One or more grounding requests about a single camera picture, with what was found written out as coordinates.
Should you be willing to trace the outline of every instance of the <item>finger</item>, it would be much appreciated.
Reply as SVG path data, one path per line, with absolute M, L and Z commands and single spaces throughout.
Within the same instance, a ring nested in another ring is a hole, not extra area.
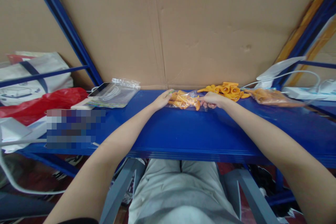
M 174 91 L 174 89 L 169 89 L 169 90 L 164 91 L 164 92 L 162 93 L 162 97 L 167 97 L 168 94 L 169 94 L 170 92 L 173 92 L 173 91 Z

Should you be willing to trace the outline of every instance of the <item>white tote bag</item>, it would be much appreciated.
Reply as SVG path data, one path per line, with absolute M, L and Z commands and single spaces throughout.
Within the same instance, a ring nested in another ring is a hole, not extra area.
M 1 68 L 0 81 L 68 68 L 68 65 L 57 52 L 46 53 L 44 56 Z M 46 93 L 52 93 L 63 88 L 71 88 L 74 84 L 70 74 L 63 73 L 61 75 L 0 88 L 0 101 L 5 106 L 18 105 L 28 100 L 40 98 Z

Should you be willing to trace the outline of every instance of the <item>forearm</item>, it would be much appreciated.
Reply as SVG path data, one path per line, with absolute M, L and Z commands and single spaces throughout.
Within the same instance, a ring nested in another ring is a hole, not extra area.
M 226 99 L 222 108 L 285 176 L 308 223 L 335 223 L 336 180 L 284 131 Z
M 155 107 L 149 105 L 112 132 L 94 153 L 100 157 L 100 162 L 118 164 L 130 151 L 142 128 L 156 111 Z
M 85 162 L 45 223 L 54 224 L 80 217 L 99 221 L 117 165 L 130 151 L 155 111 L 152 105 L 147 106 L 105 139 Z
M 309 163 L 309 159 L 314 159 L 284 131 L 238 103 L 225 99 L 221 107 L 278 168 Z

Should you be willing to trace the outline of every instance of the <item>phone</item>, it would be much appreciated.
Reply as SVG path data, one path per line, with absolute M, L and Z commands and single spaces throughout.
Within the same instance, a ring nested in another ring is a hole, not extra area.
M 106 88 L 111 82 L 104 82 L 96 90 L 94 90 L 88 97 L 96 97 L 104 88 Z

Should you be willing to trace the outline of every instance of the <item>cardboard sheet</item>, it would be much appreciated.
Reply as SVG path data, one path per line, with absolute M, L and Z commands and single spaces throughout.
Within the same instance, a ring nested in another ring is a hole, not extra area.
M 196 89 L 254 81 L 273 64 L 310 0 L 62 2 L 104 81 L 129 78 L 143 89 Z M 0 4 L 6 31 L 1 56 L 57 51 L 79 65 L 43 0 Z M 90 84 L 88 77 L 76 79 Z

